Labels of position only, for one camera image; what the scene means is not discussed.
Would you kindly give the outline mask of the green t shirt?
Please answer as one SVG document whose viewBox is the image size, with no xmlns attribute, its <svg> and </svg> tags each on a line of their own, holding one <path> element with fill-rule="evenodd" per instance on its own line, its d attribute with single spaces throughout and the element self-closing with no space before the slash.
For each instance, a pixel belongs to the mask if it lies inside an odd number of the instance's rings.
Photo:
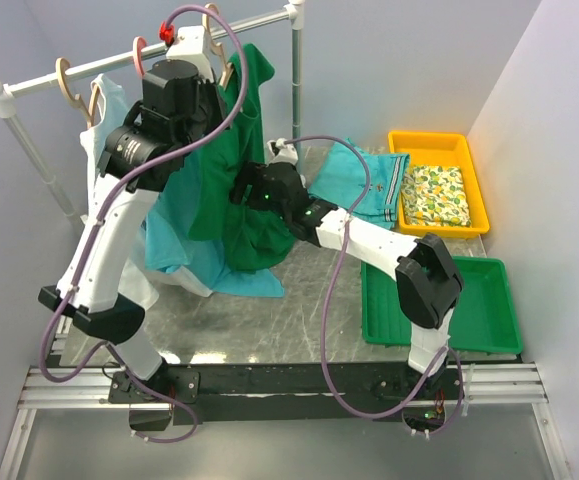
<svg viewBox="0 0 579 480">
<path fill-rule="evenodd" d="M 256 211 L 229 200 L 235 179 L 247 161 L 265 160 L 259 88 L 275 74 L 272 64 L 253 44 L 243 46 L 248 90 L 230 128 L 195 151 L 200 162 L 200 199 L 189 228 L 192 240 L 219 240 L 226 264 L 253 272 L 281 263 L 295 238 L 270 211 Z"/>
</svg>

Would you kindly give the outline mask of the green plastic tray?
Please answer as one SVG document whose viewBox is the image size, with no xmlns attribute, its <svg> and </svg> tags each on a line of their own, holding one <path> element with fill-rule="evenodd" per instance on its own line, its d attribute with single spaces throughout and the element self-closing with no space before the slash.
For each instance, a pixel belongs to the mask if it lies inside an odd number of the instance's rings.
<svg viewBox="0 0 579 480">
<path fill-rule="evenodd" d="M 520 327 L 505 265 L 498 259 L 456 256 L 465 286 L 449 327 L 455 350 L 518 355 Z M 411 323 L 400 309 L 395 282 L 368 264 L 361 265 L 362 335 L 366 342 L 408 346 Z"/>
</svg>

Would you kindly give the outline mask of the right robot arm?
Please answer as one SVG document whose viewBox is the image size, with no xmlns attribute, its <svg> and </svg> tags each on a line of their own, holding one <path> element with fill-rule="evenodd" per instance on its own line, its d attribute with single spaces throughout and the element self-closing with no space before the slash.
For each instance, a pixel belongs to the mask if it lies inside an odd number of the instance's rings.
<svg viewBox="0 0 579 480">
<path fill-rule="evenodd" d="M 294 165 L 247 162 L 229 194 L 233 204 L 270 211 L 299 240 L 347 254 L 387 274 L 400 310 L 411 322 L 407 387 L 426 399 L 442 385 L 440 372 L 449 324 L 464 280 L 444 241 L 399 234 L 362 220 L 334 203 L 311 195 Z"/>
</svg>

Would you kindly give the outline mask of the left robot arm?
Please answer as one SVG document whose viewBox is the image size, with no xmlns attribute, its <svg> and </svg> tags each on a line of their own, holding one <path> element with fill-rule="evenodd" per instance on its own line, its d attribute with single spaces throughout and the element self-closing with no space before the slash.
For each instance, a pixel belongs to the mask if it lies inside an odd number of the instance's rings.
<svg viewBox="0 0 579 480">
<path fill-rule="evenodd" d="M 63 277 L 38 299 L 53 316 L 111 345 L 133 373 L 133 391 L 161 399 L 168 378 L 147 338 L 145 310 L 120 293 L 121 274 L 148 212 L 170 175 L 224 119 L 217 86 L 189 61 L 161 60 L 142 78 L 143 97 L 104 139 L 92 210 Z"/>
</svg>

